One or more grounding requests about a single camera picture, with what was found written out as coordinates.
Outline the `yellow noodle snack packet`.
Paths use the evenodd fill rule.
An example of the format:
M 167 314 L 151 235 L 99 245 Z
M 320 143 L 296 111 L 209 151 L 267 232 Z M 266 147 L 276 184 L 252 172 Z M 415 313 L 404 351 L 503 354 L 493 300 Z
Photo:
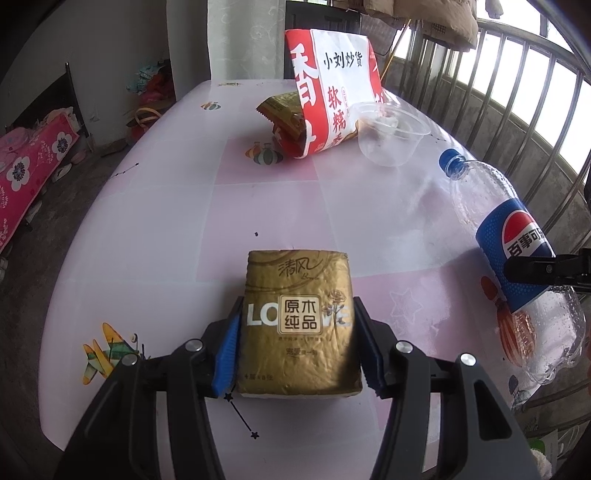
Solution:
M 273 124 L 273 137 L 290 157 L 301 158 L 307 133 L 297 92 L 280 93 L 263 100 L 256 111 Z

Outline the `yellow broom stick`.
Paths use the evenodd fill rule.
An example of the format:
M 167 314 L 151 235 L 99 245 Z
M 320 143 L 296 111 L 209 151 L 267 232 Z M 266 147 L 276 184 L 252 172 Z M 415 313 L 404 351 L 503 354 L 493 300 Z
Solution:
M 411 20 L 412 19 L 410 19 L 410 18 L 408 18 L 406 20 L 406 22 L 404 23 L 403 28 L 401 29 L 400 33 L 394 39 L 394 43 L 393 43 L 393 46 L 391 48 L 390 55 L 388 57 L 388 61 L 387 61 L 386 65 L 385 65 L 384 74 L 387 74 L 388 73 L 388 71 L 389 71 L 389 69 L 390 69 L 390 67 L 391 67 L 391 65 L 392 65 L 392 63 L 394 61 L 394 54 L 396 54 L 396 51 L 399 48 L 399 46 L 400 46 L 400 44 L 401 44 L 401 42 L 403 40 L 404 35 L 406 34 L 407 30 L 409 29 L 410 24 L 411 24 Z

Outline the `beige puffer jacket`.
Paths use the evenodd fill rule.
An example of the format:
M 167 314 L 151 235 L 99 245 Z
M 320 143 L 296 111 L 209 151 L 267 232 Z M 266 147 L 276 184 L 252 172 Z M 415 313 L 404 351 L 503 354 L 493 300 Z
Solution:
M 422 34 L 449 49 L 468 52 L 478 45 L 477 2 L 470 0 L 334 1 L 344 10 L 356 10 L 399 29 L 407 20 L 417 22 Z

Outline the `pink patterned tablecloth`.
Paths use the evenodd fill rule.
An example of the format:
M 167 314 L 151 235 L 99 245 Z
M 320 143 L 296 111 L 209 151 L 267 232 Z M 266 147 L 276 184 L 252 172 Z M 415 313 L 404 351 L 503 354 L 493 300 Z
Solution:
M 228 315 L 253 250 L 349 257 L 353 293 L 426 354 L 474 354 L 508 402 L 536 387 L 499 338 L 481 280 L 489 265 L 451 204 L 431 123 L 411 160 L 382 167 L 356 141 L 303 160 L 273 151 L 267 97 L 283 80 L 208 82 L 159 120 L 108 178 L 79 227 L 50 302 L 39 365 L 45 436 L 65 447 L 104 379 L 90 348 L 112 327 L 148 357 L 171 353 Z

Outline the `white curtain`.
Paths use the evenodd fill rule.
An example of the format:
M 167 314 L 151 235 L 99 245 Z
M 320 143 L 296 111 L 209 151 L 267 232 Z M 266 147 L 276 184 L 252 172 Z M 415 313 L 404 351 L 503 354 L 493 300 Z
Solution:
M 213 79 L 283 78 L 286 3 L 217 0 L 209 1 L 207 7 Z

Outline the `clear plastic cup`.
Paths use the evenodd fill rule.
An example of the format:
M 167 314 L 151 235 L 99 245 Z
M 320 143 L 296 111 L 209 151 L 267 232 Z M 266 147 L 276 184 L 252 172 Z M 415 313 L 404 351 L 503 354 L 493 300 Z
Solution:
M 425 121 L 385 103 L 356 107 L 358 144 L 363 155 L 383 167 L 399 167 L 414 155 L 419 143 L 431 134 Z

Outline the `gold tissue pack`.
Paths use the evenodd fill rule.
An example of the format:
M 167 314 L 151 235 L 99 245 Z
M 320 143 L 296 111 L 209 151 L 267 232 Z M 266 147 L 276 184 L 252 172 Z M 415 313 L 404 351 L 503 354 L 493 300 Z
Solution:
M 249 252 L 238 392 L 331 397 L 361 390 L 348 256 L 325 250 Z

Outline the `red white snack bag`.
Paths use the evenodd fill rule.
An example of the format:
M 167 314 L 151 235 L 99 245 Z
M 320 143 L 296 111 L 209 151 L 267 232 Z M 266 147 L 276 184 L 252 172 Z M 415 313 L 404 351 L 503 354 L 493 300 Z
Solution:
M 286 45 L 303 115 L 303 138 L 290 155 L 303 159 L 356 134 L 356 111 L 384 101 L 378 60 L 367 36 L 289 29 Z

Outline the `Pepsi plastic bottle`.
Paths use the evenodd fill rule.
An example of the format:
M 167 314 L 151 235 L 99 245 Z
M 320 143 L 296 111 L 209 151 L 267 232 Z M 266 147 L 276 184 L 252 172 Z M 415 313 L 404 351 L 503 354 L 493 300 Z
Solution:
M 510 181 L 495 167 L 445 150 L 439 166 L 450 182 L 460 223 L 475 237 L 500 287 L 499 326 L 506 356 L 544 385 L 578 361 L 587 330 L 572 286 L 557 278 L 558 257 Z

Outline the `metal balcony railing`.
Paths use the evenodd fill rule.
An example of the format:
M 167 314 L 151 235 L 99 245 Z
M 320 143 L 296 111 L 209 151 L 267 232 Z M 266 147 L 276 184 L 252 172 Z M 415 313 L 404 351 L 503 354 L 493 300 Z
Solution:
M 510 1 L 502 20 L 478 11 L 478 45 L 456 53 L 411 23 L 386 76 L 389 89 L 437 121 L 419 147 L 431 166 L 447 141 L 502 171 L 558 253 L 590 243 L 583 186 L 590 169 L 590 80 L 557 34 L 536 32 L 539 18 Z M 365 15 L 361 30 L 385 67 L 399 29 Z

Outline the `pile of clothes and bags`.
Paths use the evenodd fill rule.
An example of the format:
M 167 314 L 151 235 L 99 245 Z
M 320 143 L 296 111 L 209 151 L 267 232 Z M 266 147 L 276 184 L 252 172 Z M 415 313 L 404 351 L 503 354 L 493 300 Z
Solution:
M 126 142 L 133 145 L 176 102 L 170 60 L 139 68 L 127 91 L 136 96 L 126 122 Z

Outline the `pink floral bedding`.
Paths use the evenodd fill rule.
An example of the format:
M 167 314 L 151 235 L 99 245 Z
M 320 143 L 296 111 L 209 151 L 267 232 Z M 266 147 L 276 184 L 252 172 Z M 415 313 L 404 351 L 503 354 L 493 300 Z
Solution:
M 42 187 L 79 140 L 73 111 L 50 112 L 35 128 L 16 127 L 1 137 L 0 241 L 6 246 Z

